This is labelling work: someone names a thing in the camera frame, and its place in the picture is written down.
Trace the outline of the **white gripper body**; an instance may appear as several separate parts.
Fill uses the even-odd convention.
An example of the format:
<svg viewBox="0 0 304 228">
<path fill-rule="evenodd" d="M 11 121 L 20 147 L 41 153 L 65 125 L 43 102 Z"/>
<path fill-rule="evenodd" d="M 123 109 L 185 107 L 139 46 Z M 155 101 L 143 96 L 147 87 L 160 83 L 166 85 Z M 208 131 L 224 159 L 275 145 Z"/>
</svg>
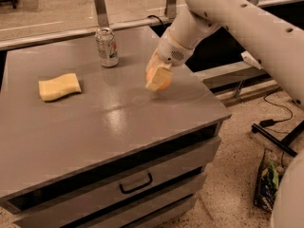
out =
<svg viewBox="0 0 304 228">
<path fill-rule="evenodd" d="M 180 66 L 192 56 L 194 48 L 194 38 L 183 36 L 174 29 L 168 28 L 161 36 L 157 54 L 161 61 L 172 66 Z"/>
</svg>

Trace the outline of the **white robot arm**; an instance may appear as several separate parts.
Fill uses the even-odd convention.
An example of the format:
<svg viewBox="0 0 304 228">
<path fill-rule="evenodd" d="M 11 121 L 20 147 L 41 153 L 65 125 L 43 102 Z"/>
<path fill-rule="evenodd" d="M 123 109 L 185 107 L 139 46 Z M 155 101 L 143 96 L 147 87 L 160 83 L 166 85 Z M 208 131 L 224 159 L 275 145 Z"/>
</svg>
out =
<svg viewBox="0 0 304 228">
<path fill-rule="evenodd" d="M 185 0 L 162 35 L 146 67 L 146 87 L 156 91 L 172 79 L 171 67 L 184 64 L 197 45 L 226 29 L 271 75 L 297 106 L 304 105 L 304 30 L 248 0 Z"/>
</svg>

